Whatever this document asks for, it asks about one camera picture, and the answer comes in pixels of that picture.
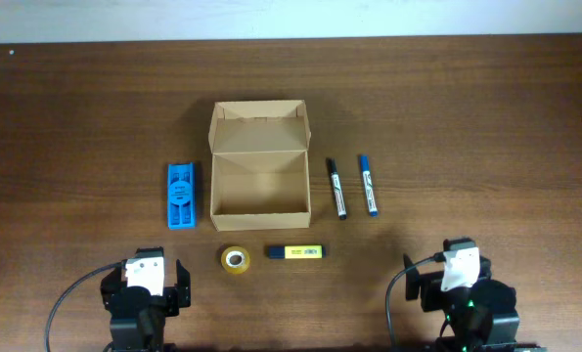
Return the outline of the black whiteboard marker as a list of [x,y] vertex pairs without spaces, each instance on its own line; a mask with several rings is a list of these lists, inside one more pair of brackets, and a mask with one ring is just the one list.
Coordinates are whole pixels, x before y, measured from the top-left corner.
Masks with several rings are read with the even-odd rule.
[[345,220],[347,218],[347,212],[339,175],[337,173],[336,161],[333,158],[328,158],[327,165],[333,186],[334,198],[336,202],[336,213],[340,220]]

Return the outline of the blue whiteboard marker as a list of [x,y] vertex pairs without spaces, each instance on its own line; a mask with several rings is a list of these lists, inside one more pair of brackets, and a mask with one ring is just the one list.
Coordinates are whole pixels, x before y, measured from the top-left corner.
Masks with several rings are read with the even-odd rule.
[[374,194],[373,182],[371,178],[370,166],[368,157],[365,154],[360,155],[360,166],[363,177],[363,185],[365,190],[365,198],[367,201],[368,211],[372,217],[377,217],[379,212],[376,204]]

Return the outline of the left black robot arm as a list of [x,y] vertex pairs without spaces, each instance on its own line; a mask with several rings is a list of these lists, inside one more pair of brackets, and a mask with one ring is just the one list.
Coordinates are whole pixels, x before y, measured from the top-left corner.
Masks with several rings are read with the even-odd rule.
[[112,351],[175,352],[164,341],[166,320],[191,305],[191,276],[176,263],[176,284],[166,286],[162,247],[139,248],[101,281],[104,307],[111,313]]

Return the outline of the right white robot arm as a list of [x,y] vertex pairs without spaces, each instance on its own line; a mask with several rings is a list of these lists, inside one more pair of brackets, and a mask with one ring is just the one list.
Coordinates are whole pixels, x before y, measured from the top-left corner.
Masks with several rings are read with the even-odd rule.
[[[417,263],[403,256],[406,299],[419,299],[424,312],[441,311],[434,352],[541,352],[519,343],[516,290],[492,278],[491,261],[470,238],[446,240],[443,249]],[[453,334],[446,336],[444,330]]]

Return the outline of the yellow highlighter with dark cap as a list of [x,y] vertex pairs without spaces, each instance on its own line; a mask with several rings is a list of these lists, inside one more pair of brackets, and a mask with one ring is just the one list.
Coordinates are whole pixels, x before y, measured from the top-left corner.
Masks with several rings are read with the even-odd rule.
[[326,256],[320,244],[269,246],[269,259],[322,259]]

